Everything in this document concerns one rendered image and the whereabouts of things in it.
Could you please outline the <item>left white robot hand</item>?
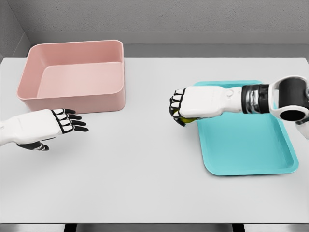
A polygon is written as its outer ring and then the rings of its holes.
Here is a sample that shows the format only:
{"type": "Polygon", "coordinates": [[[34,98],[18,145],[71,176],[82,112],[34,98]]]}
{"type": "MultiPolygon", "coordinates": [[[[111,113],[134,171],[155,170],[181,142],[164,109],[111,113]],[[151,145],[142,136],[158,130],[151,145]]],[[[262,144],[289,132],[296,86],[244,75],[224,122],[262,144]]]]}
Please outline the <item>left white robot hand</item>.
{"type": "Polygon", "coordinates": [[[88,132],[82,117],[71,109],[44,109],[15,116],[14,142],[21,148],[35,151],[48,151],[43,141],[59,135],[81,131],[88,132]]]}

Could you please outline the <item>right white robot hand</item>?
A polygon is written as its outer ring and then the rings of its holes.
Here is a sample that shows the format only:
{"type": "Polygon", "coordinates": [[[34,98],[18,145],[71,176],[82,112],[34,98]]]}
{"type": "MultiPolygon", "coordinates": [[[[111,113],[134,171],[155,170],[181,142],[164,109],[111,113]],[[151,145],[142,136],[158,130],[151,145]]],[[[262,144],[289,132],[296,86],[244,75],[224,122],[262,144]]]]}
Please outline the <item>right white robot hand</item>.
{"type": "Polygon", "coordinates": [[[185,118],[212,118],[219,115],[216,101],[217,91],[213,87],[190,86],[178,89],[169,99],[169,113],[173,110],[185,118]]]}

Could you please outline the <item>yellow-green tennis ball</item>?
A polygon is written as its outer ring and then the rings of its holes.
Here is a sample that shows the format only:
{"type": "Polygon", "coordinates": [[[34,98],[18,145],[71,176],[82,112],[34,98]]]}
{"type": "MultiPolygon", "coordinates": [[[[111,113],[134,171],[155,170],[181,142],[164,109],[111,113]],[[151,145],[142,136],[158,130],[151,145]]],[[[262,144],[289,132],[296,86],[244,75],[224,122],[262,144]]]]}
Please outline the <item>yellow-green tennis ball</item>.
{"type": "Polygon", "coordinates": [[[197,118],[185,118],[182,115],[179,114],[179,111],[174,109],[173,110],[173,119],[181,126],[185,126],[186,124],[192,123],[195,120],[197,120],[197,118]]]}

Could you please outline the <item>pink rectangular basket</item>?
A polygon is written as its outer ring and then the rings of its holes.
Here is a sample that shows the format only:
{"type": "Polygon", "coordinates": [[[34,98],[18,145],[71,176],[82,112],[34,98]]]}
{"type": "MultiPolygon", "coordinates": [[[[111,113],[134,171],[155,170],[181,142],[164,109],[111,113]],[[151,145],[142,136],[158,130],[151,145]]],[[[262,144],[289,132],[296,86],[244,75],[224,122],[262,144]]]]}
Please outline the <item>pink rectangular basket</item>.
{"type": "Polygon", "coordinates": [[[16,94],[31,111],[67,108],[84,114],[122,110],[126,103],[123,43],[35,45],[27,55],[16,94]]]}

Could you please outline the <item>blue flat tray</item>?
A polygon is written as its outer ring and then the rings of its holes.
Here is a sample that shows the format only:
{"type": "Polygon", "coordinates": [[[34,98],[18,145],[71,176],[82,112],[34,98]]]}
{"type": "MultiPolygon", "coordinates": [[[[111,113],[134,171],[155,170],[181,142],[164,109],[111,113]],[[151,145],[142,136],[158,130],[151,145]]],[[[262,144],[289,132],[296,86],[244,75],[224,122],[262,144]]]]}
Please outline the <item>blue flat tray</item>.
{"type": "Polygon", "coordinates": [[[223,113],[197,121],[206,169],[218,176],[290,174],[299,162],[282,120],[223,113]]]}

